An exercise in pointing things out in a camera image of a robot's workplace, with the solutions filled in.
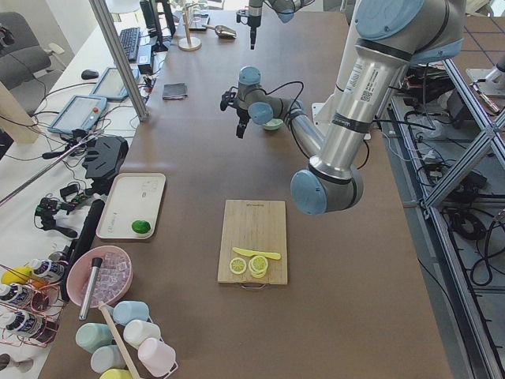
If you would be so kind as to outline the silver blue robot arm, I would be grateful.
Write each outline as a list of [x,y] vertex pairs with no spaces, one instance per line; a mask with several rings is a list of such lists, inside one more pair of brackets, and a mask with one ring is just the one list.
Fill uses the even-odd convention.
[[253,66],[240,70],[235,94],[221,105],[236,110],[238,136],[249,122],[263,125],[277,118],[309,153],[307,168],[290,183],[301,212],[322,215],[351,208],[363,193],[354,158],[387,90],[408,66],[457,55],[465,18],[464,1],[356,2],[335,92],[322,110],[325,131],[312,123],[297,100],[269,96]]
[[312,4],[313,1],[306,0],[250,0],[244,9],[236,12],[236,22],[249,26],[250,49],[253,51],[264,6],[273,10],[278,19],[285,24],[294,18],[297,11]]

